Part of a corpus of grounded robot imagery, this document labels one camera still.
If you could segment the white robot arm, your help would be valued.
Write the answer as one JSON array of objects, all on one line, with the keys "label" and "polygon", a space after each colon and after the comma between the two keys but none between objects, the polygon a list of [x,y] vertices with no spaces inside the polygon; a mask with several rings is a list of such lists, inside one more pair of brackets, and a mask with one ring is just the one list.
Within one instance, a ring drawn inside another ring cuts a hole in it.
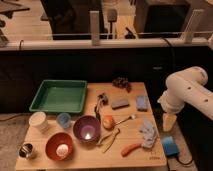
[{"label": "white robot arm", "polygon": [[213,121],[213,92],[205,88],[207,82],[207,72],[197,66],[172,73],[166,78],[167,89],[157,100],[164,111],[164,132],[173,128],[177,114],[186,103]]}]

